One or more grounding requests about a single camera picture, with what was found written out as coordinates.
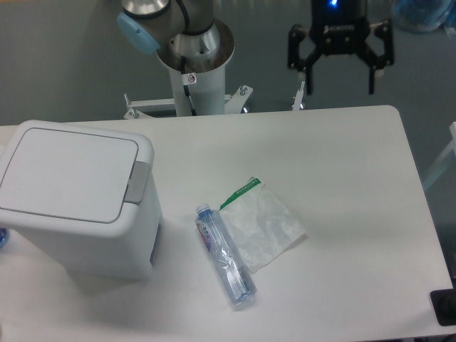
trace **bottle cap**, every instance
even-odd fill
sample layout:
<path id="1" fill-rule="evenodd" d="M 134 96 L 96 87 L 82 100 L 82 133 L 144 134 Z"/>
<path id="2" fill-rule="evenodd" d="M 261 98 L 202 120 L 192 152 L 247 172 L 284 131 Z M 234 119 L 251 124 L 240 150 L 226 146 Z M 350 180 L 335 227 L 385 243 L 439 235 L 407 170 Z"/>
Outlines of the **bottle cap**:
<path id="1" fill-rule="evenodd" d="M 197 207 L 197 214 L 200 214 L 200 212 L 207 210 L 207 209 L 211 209 L 211 207 L 207 203 L 200 204 Z"/>

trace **blue object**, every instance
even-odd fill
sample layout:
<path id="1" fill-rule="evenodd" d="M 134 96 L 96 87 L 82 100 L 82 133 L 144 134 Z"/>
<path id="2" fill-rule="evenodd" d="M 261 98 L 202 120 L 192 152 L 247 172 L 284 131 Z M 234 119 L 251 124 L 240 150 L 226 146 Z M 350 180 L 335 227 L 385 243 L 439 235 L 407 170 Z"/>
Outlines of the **blue object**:
<path id="1" fill-rule="evenodd" d="M 6 228 L 0 228 L 0 248 L 2 248 L 9 238 L 9 230 Z"/>
<path id="2" fill-rule="evenodd" d="M 152 54 L 160 48 L 159 43 L 140 24 L 125 13 L 118 15 L 117 23 L 131 44 L 143 53 Z"/>
<path id="3" fill-rule="evenodd" d="M 453 0 L 395 0 L 394 23 L 406 31 L 431 32 L 445 21 L 452 3 Z"/>
<path id="4" fill-rule="evenodd" d="M 211 210 L 207 204 L 200 205 L 197 213 L 195 223 L 231 302 L 237 305 L 253 298 L 257 288 L 220 213 Z"/>
<path id="5" fill-rule="evenodd" d="M 445 29 L 447 30 L 448 34 L 456 34 L 456 2 L 450 9 L 447 20 L 445 20 Z"/>

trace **white table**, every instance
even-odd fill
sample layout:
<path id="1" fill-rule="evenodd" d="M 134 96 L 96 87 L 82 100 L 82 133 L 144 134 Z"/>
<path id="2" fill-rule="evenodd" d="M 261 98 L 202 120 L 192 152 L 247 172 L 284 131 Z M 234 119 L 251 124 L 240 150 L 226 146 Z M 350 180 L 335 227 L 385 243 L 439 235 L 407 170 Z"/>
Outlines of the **white table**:
<path id="1" fill-rule="evenodd" d="M 367 341 L 456 332 L 429 293 L 451 287 L 392 107 L 84 123 L 142 133 L 165 224 L 155 273 L 131 282 L 66 271 L 18 234 L 0 251 L 7 341 Z M 0 128 L 5 145 L 14 127 Z M 194 226 L 261 177 L 308 239 L 253 279 L 233 311 Z"/>

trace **metal bracket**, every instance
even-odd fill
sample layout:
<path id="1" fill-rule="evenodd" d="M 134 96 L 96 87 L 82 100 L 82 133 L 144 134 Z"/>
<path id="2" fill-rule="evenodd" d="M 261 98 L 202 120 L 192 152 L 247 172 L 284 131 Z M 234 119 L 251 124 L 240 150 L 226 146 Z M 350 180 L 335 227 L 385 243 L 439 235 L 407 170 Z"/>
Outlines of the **metal bracket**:
<path id="1" fill-rule="evenodd" d="M 242 85 L 234 95 L 225 95 L 225 114 L 247 113 L 245 103 L 253 91 L 253 88 Z M 174 98 L 130 102 L 127 94 L 124 94 L 124 97 L 128 111 L 123 117 L 128 120 L 153 119 L 152 116 L 146 115 L 144 112 L 164 112 L 176 109 Z"/>

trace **black cable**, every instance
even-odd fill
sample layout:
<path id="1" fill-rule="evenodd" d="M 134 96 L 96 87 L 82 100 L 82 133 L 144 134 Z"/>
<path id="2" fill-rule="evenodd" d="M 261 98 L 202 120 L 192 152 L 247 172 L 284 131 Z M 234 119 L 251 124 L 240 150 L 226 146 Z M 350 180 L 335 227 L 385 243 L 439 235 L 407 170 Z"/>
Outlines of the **black cable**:
<path id="1" fill-rule="evenodd" d="M 185 21 L 185 28 L 187 29 L 188 26 L 190 25 L 190 17 L 188 15 L 187 8 L 185 7 L 184 3 L 182 0 L 176 0 L 177 4 L 180 7 L 180 11 L 182 12 L 182 15 L 184 16 L 184 21 Z"/>
<path id="2" fill-rule="evenodd" d="M 185 74 L 185 62 L 187 62 L 187 59 L 184 56 L 182 56 L 180 58 L 181 75 Z M 187 96 L 188 104 L 190 105 L 190 111 L 192 112 L 192 116 L 197 116 L 197 111 L 195 109 L 195 105 L 193 104 L 192 96 L 190 96 L 190 90 L 188 88 L 188 85 L 184 85 L 184 93 L 185 93 L 185 96 Z"/>

